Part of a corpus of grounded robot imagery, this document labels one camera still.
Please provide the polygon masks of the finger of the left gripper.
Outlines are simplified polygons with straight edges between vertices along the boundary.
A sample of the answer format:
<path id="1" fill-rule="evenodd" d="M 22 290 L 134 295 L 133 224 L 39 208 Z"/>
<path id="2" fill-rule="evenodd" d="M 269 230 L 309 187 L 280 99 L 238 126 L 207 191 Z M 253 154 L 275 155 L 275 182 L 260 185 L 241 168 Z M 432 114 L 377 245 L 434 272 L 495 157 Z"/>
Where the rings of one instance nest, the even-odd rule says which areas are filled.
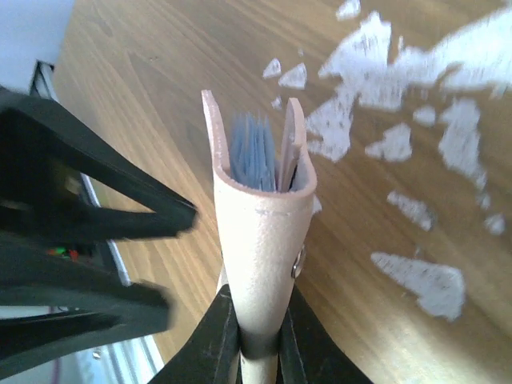
<path id="1" fill-rule="evenodd" d="M 90 177 L 145 207 L 84 201 Z M 172 238 L 197 210 L 55 100 L 1 90 L 1 232 L 47 243 Z"/>
<path id="2" fill-rule="evenodd" d="M 1 376 L 8 378 L 61 356 L 88 349 L 79 347 L 79 336 L 99 336 L 100 310 L 130 302 L 150 334 L 167 329 L 171 301 L 159 287 L 131 283 L 115 293 L 120 283 L 110 275 L 78 262 L 49 256 L 40 246 L 1 237 L 1 305 L 56 306 L 57 313 L 1 321 Z"/>

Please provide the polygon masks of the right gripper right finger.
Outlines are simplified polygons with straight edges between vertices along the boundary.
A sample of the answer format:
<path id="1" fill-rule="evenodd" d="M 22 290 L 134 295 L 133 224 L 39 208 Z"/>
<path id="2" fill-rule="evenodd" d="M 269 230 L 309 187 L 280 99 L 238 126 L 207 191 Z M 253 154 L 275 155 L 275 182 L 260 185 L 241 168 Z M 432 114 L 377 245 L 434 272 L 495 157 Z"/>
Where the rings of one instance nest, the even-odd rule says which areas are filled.
<path id="1" fill-rule="evenodd" d="M 372 383 L 338 348 L 297 287 L 281 328 L 279 364 L 279 383 Z"/>

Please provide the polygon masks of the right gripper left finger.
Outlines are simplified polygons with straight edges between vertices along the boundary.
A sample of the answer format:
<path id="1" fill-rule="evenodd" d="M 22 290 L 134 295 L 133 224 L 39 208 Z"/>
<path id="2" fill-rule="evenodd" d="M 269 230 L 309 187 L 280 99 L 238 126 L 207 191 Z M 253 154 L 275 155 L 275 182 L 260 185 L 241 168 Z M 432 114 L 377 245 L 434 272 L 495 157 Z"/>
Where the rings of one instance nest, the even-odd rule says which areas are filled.
<path id="1" fill-rule="evenodd" d="M 150 384 L 240 383 L 238 321 L 227 284 L 183 348 Z"/>

